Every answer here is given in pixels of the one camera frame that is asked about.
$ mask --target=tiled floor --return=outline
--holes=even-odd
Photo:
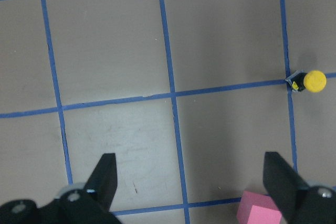
[[[0,0],[0,204],[42,206],[107,152],[124,224],[238,223],[265,151],[335,186],[335,6]],[[287,90],[301,68],[327,89]]]

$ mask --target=silver screw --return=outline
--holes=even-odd
[[[18,214],[26,209],[26,205],[23,204],[23,202],[20,202],[20,204],[16,205],[12,208],[12,213]]]
[[[79,193],[77,191],[75,191],[74,193],[72,193],[68,196],[68,201],[74,202],[74,201],[78,200],[79,198],[80,198]]]
[[[331,190],[329,190],[327,188],[320,187],[317,192],[323,198],[331,198],[332,197]]]

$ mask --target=yellow circle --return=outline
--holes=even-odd
[[[327,84],[327,78],[319,70],[313,70],[306,74],[303,85],[310,92],[317,93],[324,89]]]

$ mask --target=pink box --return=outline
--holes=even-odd
[[[240,224],[279,224],[281,212],[271,197],[244,191],[237,219]]]

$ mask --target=yellow ball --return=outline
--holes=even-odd
[[[303,85],[310,92],[317,93],[324,89],[327,84],[327,78],[319,70],[313,70],[306,74]]]

